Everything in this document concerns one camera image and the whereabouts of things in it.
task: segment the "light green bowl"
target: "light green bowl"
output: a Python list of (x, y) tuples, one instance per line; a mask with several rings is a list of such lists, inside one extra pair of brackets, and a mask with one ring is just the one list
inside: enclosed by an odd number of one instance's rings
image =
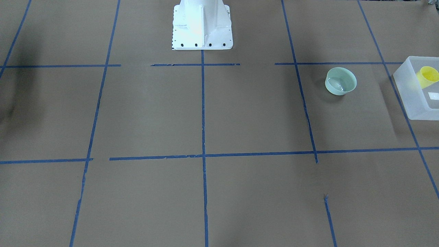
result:
[(325, 86), (332, 94), (344, 95), (355, 89), (356, 78), (349, 70), (335, 67), (328, 71)]

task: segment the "plastic container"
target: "plastic container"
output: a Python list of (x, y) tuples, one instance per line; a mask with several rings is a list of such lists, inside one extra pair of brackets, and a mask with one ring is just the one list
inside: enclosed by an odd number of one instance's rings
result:
[(395, 71), (396, 86), (407, 116), (411, 120), (439, 120), (439, 83), (432, 84), (424, 89), (416, 73), (424, 66), (439, 69), (439, 58), (408, 57)]
[(332, 94), (344, 95), (355, 89), (356, 78), (348, 69), (335, 67), (328, 71), (325, 86)]

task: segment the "blue tape line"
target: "blue tape line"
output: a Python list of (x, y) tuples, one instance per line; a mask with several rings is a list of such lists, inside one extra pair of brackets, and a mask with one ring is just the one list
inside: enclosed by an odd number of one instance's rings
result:
[(439, 147), (421, 147), (421, 150), (439, 150)]
[(33, 164), (33, 163), (60, 163), (60, 162), (84, 162), (87, 159), (57, 159), (57, 160), (6, 160), (0, 164)]
[(337, 247), (337, 241), (335, 240), (334, 227), (332, 225), (331, 213), (329, 212), (328, 195), (325, 196), (324, 200), (325, 200), (326, 214), (328, 215), (329, 228), (331, 229), (332, 242), (334, 243), (334, 247)]
[(8, 69), (25, 69), (25, 68), (84, 68), (84, 67), (120, 67), (121, 64), (73, 64), (73, 65), (10, 65)]
[(107, 67), (108, 67), (107, 65), (108, 65), (108, 61), (110, 60), (111, 47), (112, 47), (112, 44), (113, 44), (113, 37), (114, 37), (114, 32), (115, 32), (116, 23), (117, 23), (117, 16), (119, 14), (119, 6), (120, 6), (120, 0), (117, 1), (117, 8), (116, 8), (116, 13), (115, 13), (114, 22), (113, 22), (113, 29), (112, 29), (111, 36), (110, 36), (110, 44), (108, 45), (107, 59), (105, 60), (105, 67), (104, 67), (104, 73), (102, 75), (101, 88), (99, 90), (99, 97), (97, 99), (97, 105), (96, 105), (96, 111), (95, 111), (95, 114), (94, 114), (93, 127), (91, 129), (90, 143), (89, 143), (88, 151), (87, 151), (87, 161), (85, 162), (85, 166), (84, 166), (84, 173), (83, 173), (82, 184), (81, 184), (81, 196), (79, 197), (78, 204), (76, 206), (75, 220), (73, 222), (72, 236), (70, 237), (70, 245), (69, 245), (69, 247), (73, 247), (73, 242), (75, 241), (75, 234), (76, 234), (76, 227), (78, 225), (79, 211), (81, 209), (81, 202), (82, 202), (82, 198), (83, 198), (83, 194), (84, 194), (84, 186), (85, 186), (85, 180), (86, 180), (85, 175), (87, 173), (88, 164), (89, 164), (89, 161), (90, 161), (89, 158), (90, 158), (90, 155), (91, 155), (91, 147), (93, 146), (93, 138), (94, 138), (94, 133), (95, 133), (95, 130), (96, 130), (97, 116), (99, 114), (99, 106), (101, 104), (102, 90), (104, 88), (105, 77), (106, 77), (106, 74), (107, 74)]
[(167, 155), (167, 156), (135, 156), (135, 157), (111, 157), (109, 160), (160, 160), (160, 159), (184, 159), (184, 158), (201, 158), (202, 154), (190, 155)]
[(296, 68), (296, 74), (297, 74), (297, 80), (299, 83), (300, 94), (302, 96), (303, 109), (305, 110), (306, 121), (308, 122), (309, 137), (311, 138), (311, 144), (313, 145), (314, 158), (316, 159), (316, 163), (319, 163), (319, 159), (317, 158), (316, 145), (314, 143), (313, 130), (311, 129), (311, 122), (309, 120), (308, 110), (306, 109), (305, 95), (303, 94), (302, 82), (300, 81), (299, 67), (297, 66), (296, 54), (294, 52), (293, 39), (291, 38), (290, 26), (288, 24), (287, 13), (285, 11), (285, 4), (284, 4), (284, 0), (281, 0), (281, 1), (282, 1), (282, 10), (284, 11), (285, 24), (287, 26), (287, 31), (288, 31), (288, 38), (290, 40), (291, 52), (293, 54), (294, 66)]
[[(402, 64), (403, 62), (387, 62), (386, 64)], [(382, 64), (382, 62), (298, 62), (297, 65), (343, 65), (343, 64)], [(274, 65), (295, 65), (293, 62), (277, 62)]]
[(206, 177), (206, 135), (205, 135), (205, 94), (204, 94), (204, 51), (201, 51), (201, 105), (202, 105), (202, 148), (203, 148), (203, 191), (204, 191), (204, 244), (209, 247), (209, 225), (207, 217), (207, 177)]
[(240, 63), (205, 63), (204, 66), (240, 66)]
[(266, 153), (214, 153), (206, 154), (206, 157), (235, 157), (235, 156), (270, 156), (270, 155), (295, 155), (295, 154), (314, 154), (314, 151), (297, 152), (266, 152)]
[(360, 7), (361, 13), (363, 14), (364, 20), (366, 21), (366, 24), (367, 24), (367, 27), (368, 27), (368, 29), (369, 29), (369, 32), (370, 32), (371, 35), (372, 35), (372, 38), (373, 38), (374, 43), (375, 43), (375, 46), (377, 47), (378, 53), (379, 53), (379, 55), (380, 55), (380, 57), (381, 57), (382, 64), (384, 65), (384, 68), (385, 68), (385, 71), (386, 71), (386, 73), (387, 73), (387, 76), (389, 77), (389, 81), (390, 81), (390, 83), (391, 83), (391, 85), (392, 85), (393, 92), (395, 93), (396, 99), (398, 100), (399, 106), (401, 107), (401, 110), (402, 110), (402, 112), (403, 112), (404, 118), (406, 119), (407, 125), (408, 125), (408, 127), (409, 127), (409, 129), (410, 129), (410, 132), (411, 132), (411, 134), (412, 134), (413, 140), (414, 140), (414, 142), (415, 142), (415, 144), (416, 144), (416, 147), (417, 147), (417, 149), (418, 149), (419, 155), (421, 156), (422, 162), (424, 163), (424, 167), (425, 167), (425, 169), (426, 169), (426, 171), (427, 171), (428, 177), (430, 178), (430, 182), (432, 183), (432, 185), (433, 185), (433, 189), (434, 189), (434, 191), (435, 191), (435, 193), (436, 193), (436, 196), (437, 196), (437, 198), (439, 199), (439, 191), (438, 191), (438, 188), (437, 188), (436, 183), (435, 183), (435, 181), (434, 181), (434, 179), (433, 179), (433, 176), (432, 176), (432, 174), (431, 174), (431, 172), (430, 172), (430, 169), (429, 169), (429, 167), (428, 167), (428, 165), (427, 165), (427, 162), (425, 161), (424, 155), (422, 154), (422, 150), (421, 150), (421, 148), (420, 148), (420, 146), (419, 146), (419, 143), (418, 143), (418, 141), (417, 141), (417, 139), (416, 139), (416, 136), (415, 136), (415, 134), (414, 134), (414, 132), (413, 132), (412, 126), (411, 126), (410, 121), (409, 121), (409, 119), (408, 119), (408, 117), (407, 117), (407, 113), (406, 113), (406, 111), (405, 111), (405, 109), (404, 109), (404, 106), (403, 106), (403, 104), (402, 104), (402, 102), (401, 102), (401, 99), (399, 98), (398, 93), (396, 92), (395, 84), (393, 83), (392, 77), (390, 76), (389, 69), (387, 68), (386, 63), (384, 62), (384, 58), (383, 58), (383, 55), (382, 55), (382, 53), (381, 53), (380, 47), (378, 46), (377, 40), (375, 39), (375, 35), (374, 35), (374, 33), (372, 32), (372, 28), (371, 28), (371, 26), (369, 25), (369, 21), (367, 20), (366, 14), (364, 13), (363, 7), (361, 6), (360, 0), (357, 0), (357, 3), (358, 3), (358, 6)]
[(161, 67), (161, 66), (240, 66), (240, 63), (174, 63), (174, 64), (165, 64), (165, 63), (156, 63), (151, 65), (151, 67)]
[(368, 152), (394, 152), (394, 151), (414, 151), (414, 150), (417, 150), (417, 148), (321, 150), (321, 151), (317, 151), (317, 153), (368, 153)]
[(174, 64), (153, 64), (151, 67), (161, 67), (161, 66), (201, 66), (201, 63), (174, 63)]
[[(422, 150), (438, 150), (439, 147), (423, 147)], [(317, 150), (317, 153), (371, 153), (371, 152), (398, 152), (398, 151), (416, 151), (418, 148), (388, 148), (388, 149), (340, 149), (340, 150)], [(262, 153), (211, 153), (205, 154), (205, 157), (237, 157), (237, 156), (275, 156), (275, 155), (298, 155), (314, 154), (314, 151), (291, 151), (291, 152), (262, 152)], [(158, 160), (158, 159), (185, 159), (185, 158), (202, 158), (202, 154), (189, 155), (166, 155), (166, 156), (134, 156), (134, 157), (111, 157), (114, 160)]]
[(3, 67), (0, 70), (0, 78), (2, 77), (4, 69), (6, 68), (6, 64), (11, 56), (12, 49), (14, 48), (15, 42), (17, 42), (18, 35), (20, 34), (23, 23), (25, 22), (25, 19), (26, 19), (27, 13), (29, 11), (29, 7), (30, 7), (31, 2), (32, 2), (32, 0), (29, 0), (28, 4), (26, 6), (26, 10), (25, 10), (25, 13), (23, 15), (22, 21), (20, 22), (20, 25), (18, 26), (17, 33), (15, 34), (14, 40), (12, 41), (11, 47), (9, 48), (9, 51), (7, 53), (6, 59), (4, 60)]

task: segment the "yellow cup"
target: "yellow cup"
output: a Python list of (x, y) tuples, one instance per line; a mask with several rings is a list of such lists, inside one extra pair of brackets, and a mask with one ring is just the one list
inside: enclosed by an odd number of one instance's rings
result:
[(416, 77), (421, 88), (424, 89), (439, 81), (439, 72), (435, 68), (424, 66), (416, 73)]

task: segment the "white label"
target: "white label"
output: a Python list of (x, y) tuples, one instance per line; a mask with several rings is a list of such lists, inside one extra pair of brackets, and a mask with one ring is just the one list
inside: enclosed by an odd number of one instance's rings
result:
[(432, 99), (432, 100), (439, 100), (439, 93), (428, 92), (428, 95), (430, 96), (430, 99)]

